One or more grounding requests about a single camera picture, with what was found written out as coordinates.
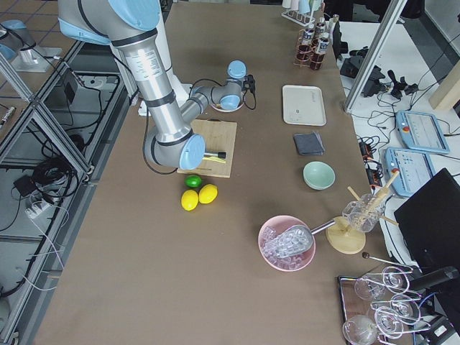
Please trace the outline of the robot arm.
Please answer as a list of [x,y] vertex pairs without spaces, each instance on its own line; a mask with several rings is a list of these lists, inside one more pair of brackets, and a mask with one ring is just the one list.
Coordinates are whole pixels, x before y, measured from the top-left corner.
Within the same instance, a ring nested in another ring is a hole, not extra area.
[[158,1],[59,1],[58,20],[65,36],[111,45],[126,59],[155,123],[144,142],[146,160],[181,170],[197,168],[206,143],[190,123],[210,104],[225,111],[238,109],[250,80],[245,64],[230,62],[225,84],[198,87],[180,106],[157,49],[163,23]]

